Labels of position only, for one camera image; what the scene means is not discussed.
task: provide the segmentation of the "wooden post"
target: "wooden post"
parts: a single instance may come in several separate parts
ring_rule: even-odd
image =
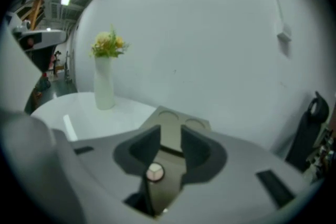
[[[30,29],[35,30],[36,28],[36,19],[37,15],[40,11],[40,7],[42,5],[43,0],[34,0],[33,6],[31,7],[31,13],[29,14],[29,20],[30,20]]]

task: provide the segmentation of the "circular indentation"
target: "circular indentation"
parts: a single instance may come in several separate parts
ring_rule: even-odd
[[[171,111],[162,111],[159,114],[159,118],[164,119],[166,121],[178,121],[179,117],[177,114]]]
[[[159,163],[152,163],[146,172],[146,177],[150,182],[153,183],[159,182],[164,177],[163,166]]]
[[[188,119],[185,121],[185,125],[187,125],[190,128],[196,128],[196,129],[205,129],[205,125],[196,119]]]

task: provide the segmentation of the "white round table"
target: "white round table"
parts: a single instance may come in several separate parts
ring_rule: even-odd
[[[138,129],[156,108],[115,97],[115,106],[99,110],[93,92],[72,93],[50,100],[32,113],[69,141],[120,134]]]

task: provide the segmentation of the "white vase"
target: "white vase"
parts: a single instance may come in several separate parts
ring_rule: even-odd
[[[94,99],[100,110],[110,109],[115,105],[113,81],[112,81],[112,58],[97,57],[94,59],[96,71],[94,73]]]

